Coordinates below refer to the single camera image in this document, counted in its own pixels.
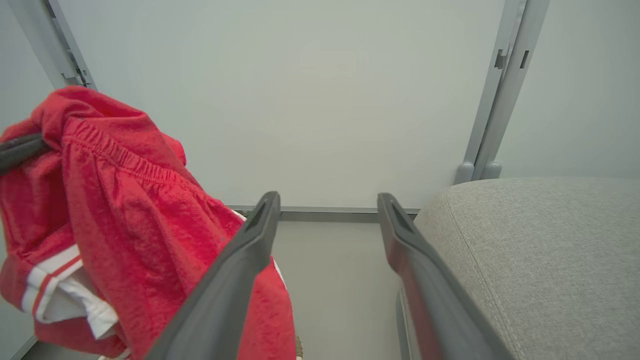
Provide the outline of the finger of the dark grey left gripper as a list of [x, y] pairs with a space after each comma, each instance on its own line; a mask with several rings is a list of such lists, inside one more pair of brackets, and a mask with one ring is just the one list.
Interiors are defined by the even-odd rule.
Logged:
[[172, 321], [148, 360], [235, 360], [256, 276], [271, 261], [281, 196], [263, 194]]

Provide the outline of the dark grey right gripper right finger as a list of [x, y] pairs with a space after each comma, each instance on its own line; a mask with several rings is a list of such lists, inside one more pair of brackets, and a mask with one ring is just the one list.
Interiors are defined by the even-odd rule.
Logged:
[[400, 202], [377, 196], [390, 268], [400, 277], [423, 360], [510, 360], [512, 355]]

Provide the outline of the dark grey pointed right gripper left finger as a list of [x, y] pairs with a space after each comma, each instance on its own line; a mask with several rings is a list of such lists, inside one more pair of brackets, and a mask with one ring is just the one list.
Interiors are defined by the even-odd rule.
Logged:
[[0, 175], [18, 168], [24, 162], [39, 157], [51, 147], [45, 142], [42, 133], [16, 137], [0, 144]]

